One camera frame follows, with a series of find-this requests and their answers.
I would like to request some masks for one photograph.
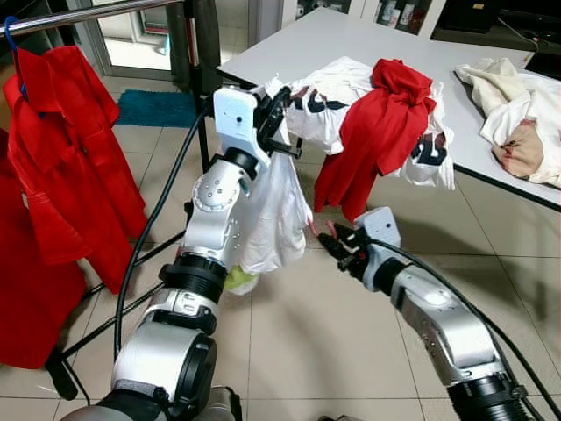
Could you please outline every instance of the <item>beige cloth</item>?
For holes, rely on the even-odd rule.
[[[483,59],[455,70],[473,85],[473,101],[487,116],[479,134],[494,145],[503,167],[530,182],[561,188],[561,83],[519,74],[508,59]],[[533,123],[525,125],[528,120]]]
[[[543,144],[536,132],[536,122],[523,120],[508,136],[507,143],[493,146],[502,167],[515,177],[528,180],[543,160]]]

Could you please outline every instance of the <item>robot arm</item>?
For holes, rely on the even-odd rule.
[[[362,215],[356,229],[334,225],[319,240],[370,291],[382,291],[421,338],[441,383],[462,420],[526,420],[524,387],[512,383],[486,325],[436,277],[398,254],[373,244],[399,247],[389,208]]]
[[[210,387],[217,359],[210,335],[226,275],[247,233],[254,181],[273,152],[302,153],[276,140],[290,93],[278,91],[274,98],[238,89],[215,93],[224,155],[213,158],[193,187],[183,241],[174,263],[160,270],[163,288],[117,357],[111,392],[66,421],[241,421],[237,396]]]

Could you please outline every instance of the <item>red polo shirt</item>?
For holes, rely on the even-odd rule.
[[[4,94],[12,112],[8,158],[44,261],[86,257],[117,292],[131,256],[127,235],[138,236],[146,224],[111,130],[117,105],[75,46],[42,56],[18,49],[18,74]]]

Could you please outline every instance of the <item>blue mat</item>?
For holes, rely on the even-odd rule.
[[[195,100],[181,92],[126,90],[119,98],[118,125],[190,127],[196,118]]]

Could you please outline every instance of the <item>clothing rack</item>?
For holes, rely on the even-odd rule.
[[[174,3],[183,3],[184,0],[129,0],[113,4],[78,9],[75,11],[62,11],[39,18],[22,19],[10,25],[10,35],[26,35],[36,31],[57,28],[59,26],[79,24],[86,20],[107,18],[131,11],[142,11],[154,7],[166,6]],[[0,25],[0,39],[5,38],[6,28]]]
[[[73,11],[63,11],[59,13],[54,13],[48,16],[42,16],[38,18],[28,18],[22,19],[9,25],[9,35],[12,37],[18,35],[26,35],[32,32],[43,31],[46,29],[52,29],[64,25],[78,24],[90,19],[106,18],[108,16],[119,15],[122,13],[129,13],[134,11],[142,11],[145,9],[151,9],[160,6],[166,6],[170,4],[184,4],[184,12],[186,18],[186,34],[188,35],[188,51],[186,55],[188,56],[189,71],[192,75],[191,79],[191,90],[195,98],[195,107],[197,113],[202,112],[202,70],[201,63],[199,59],[199,48],[197,46],[197,31],[195,28],[196,12],[192,7],[192,3],[196,0],[129,0],[122,1],[113,4],[99,5],[94,7],[89,7],[85,9],[73,10]],[[209,1],[211,7],[215,7],[214,1]],[[0,39],[6,39],[6,28],[4,24],[0,25]],[[202,159],[202,170],[206,172],[209,169],[209,151],[206,136],[206,127],[204,121],[199,126],[199,144],[201,149],[201,159]],[[158,253],[162,252],[172,244],[174,244],[183,235],[183,232],[179,232],[174,235],[171,239],[165,241],[159,246],[155,247],[152,251],[139,257],[134,262],[134,266],[140,266],[147,260],[151,259]],[[162,282],[154,285],[149,291],[147,291],[143,296],[139,297],[133,303],[130,303],[125,309],[124,314],[128,314],[130,311],[134,310],[140,306],[145,300],[150,298],[152,294],[162,287]],[[97,285],[87,291],[82,297],[82,301],[90,299],[95,294],[98,294],[103,290],[103,284]],[[53,349],[51,355],[49,356],[45,368],[51,375],[53,379],[54,387],[56,388],[59,395],[67,400],[72,400],[77,396],[78,389],[84,394],[88,404],[89,396],[79,377],[72,369],[71,365],[68,363],[67,358],[73,353],[78,352],[89,342],[99,336],[101,333],[109,329],[115,324],[115,318],[110,318],[90,334],[84,336],[78,342],[69,346],[66,350],[60,350],[57,346]]]

